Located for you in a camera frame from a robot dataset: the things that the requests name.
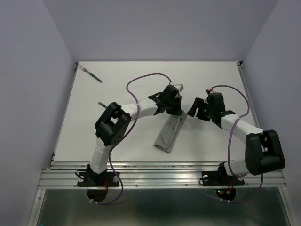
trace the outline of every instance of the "marker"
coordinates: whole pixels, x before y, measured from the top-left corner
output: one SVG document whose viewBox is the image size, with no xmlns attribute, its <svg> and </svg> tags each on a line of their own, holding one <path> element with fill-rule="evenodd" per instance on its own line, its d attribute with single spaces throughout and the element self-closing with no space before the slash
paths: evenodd
<svg viewBox="0 0 301 226">
<path fill-rule="evenodd" d="M 104 108 L 107 108 L 107 106 L 104 105 L 102 102 L 98 102 L 98 104 L 99 104 L 100 106 L 104 107 Z"/>
</svg>

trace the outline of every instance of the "screw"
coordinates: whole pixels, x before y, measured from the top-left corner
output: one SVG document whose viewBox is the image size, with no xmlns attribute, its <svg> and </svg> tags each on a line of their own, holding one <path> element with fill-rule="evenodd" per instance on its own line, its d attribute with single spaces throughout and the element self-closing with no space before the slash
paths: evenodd
<svg viewBox="0 0 301 226">
<path fill-rule="evenodd" d="M 114 176 L 113 177 L 113 182 L 117 183 L 119 180 L 118 180 L 118 177 L 117 176 Z"/>
<path fill-rule="evenodd" d="M 208 180 L 209 180 L 208 175 L 204 175 L 204 176 L 203 176 L 203 181 L 207 182 Z"/>
</svg>

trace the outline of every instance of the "black mount bracket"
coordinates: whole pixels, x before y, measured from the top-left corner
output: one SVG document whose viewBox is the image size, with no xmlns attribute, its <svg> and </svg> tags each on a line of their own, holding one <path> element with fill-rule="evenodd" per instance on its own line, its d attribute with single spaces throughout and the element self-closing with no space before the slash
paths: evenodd
<svg viewBox="0 0 301 226">
<path fill-rule="evenodd" d="M 114 172 L 104 171 L 101 174 L 94 173 L 90 165 L 87 165 L 86 171 L 80 172 L 79 176 L 84 178 L 83 181 L 79 178 L 77 182 L 78 187 L 105 187 L 106 180 L 108 179 L 108 187 L 118 187 L 119 181 L 114 182 L 116 176 Z"/>
<path fill-rule="evenodd" d="M 245 184 L 244 180 L 239 180 L 235 176 L 228 176 L 224 163 L 220 163 L 217 171 L 203 171 L 199 182 L 203 186 L 228 186 L 233 182 L 235 186 Z"/>
</svg>

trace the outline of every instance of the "black joint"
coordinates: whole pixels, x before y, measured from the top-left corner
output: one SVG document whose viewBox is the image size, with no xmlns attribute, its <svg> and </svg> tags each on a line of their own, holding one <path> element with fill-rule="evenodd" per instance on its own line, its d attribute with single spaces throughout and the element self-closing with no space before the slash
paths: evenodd
<svg viewBox="0 0 301 226">
<path fill-rule="evenodd" d="M 126 133 L 131 116 L 125 113 L 116 102 L 109 104 L 95 124 L 96 136 L 105 146 L 116 145 Z"/>
<path fill-rule="evenodd" d="M 267 130 L 246 136 L 246 166 L 253 175 L 285 167 L 285 160 L 277 132 Z"/>
</svg>

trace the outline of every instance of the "metal frame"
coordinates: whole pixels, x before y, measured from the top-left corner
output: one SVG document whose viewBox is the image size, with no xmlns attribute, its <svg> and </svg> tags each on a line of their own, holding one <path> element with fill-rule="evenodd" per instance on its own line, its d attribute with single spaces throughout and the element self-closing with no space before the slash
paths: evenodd
<svg viewBox="0 0 301 226">
<path fill-rule="evenodd" d="M 237 67 L 246 92 L 246 96 L 250 102 L 255 125 L 258 127 L 259 121 L 250 98 L 250 93 L 245 82 L 241 64 L 239 62 L 237 62 Z M 38 222 L 46 189 L 86 189 L 77 187 L 77 177 L 75 176 L 75 171 L 84 169 L 87 163 L 88 162 L 85 161 L 52 161 L 49 168 L 42 171 L 28 226 L 36 226 Z M 201 172 L 206 170 L 216 170 L 219 163 L 220 162 L 217 161 L 114 162 L 113 165 L 116 171 L 122 172 L 120 177 L 124 183 L 125 189 L 204 189 L 217 187 L 200 185 L 199 179 L 201 178 Z M 246 184 L 241 187 L 258 187 L 260 180 L 260 176 L 247 175 L 245 178 Z M 282 171 L 279 170 L 265 174 L 263 187 L 279 188 L 289 223 L 292 226 L 298 225 Z"/>
<path fill-rule="evenodd" d="M 36 193 L 36 197 L 34 198 L 34 203 L 32 207 L 32 211 L 29 216 L 28 226 L 36 226 L 39 220 L 40 211 L 42 208 L 45 189 L 38 189 Z"/>
<path fill-rule="evenodd" d="M 67 162 L 55 164 L 51 170 L 42 171 L 39 189 L 86 189 L 77 187 L 75 171 L 84 169 L 88 162 L 72 166 Z M 162 189 L 162 188 L 209 188 L 199 184 L 202 171 L 216 170 L 219 162 L 114 162 L 114 168 L 120 172 L 125 189 Z M 263 187 L 285 186 L 282 171 L 266 173 Z M 247 175 L 242 187 L 258 187 L 261 176 Z"/>
</svg>

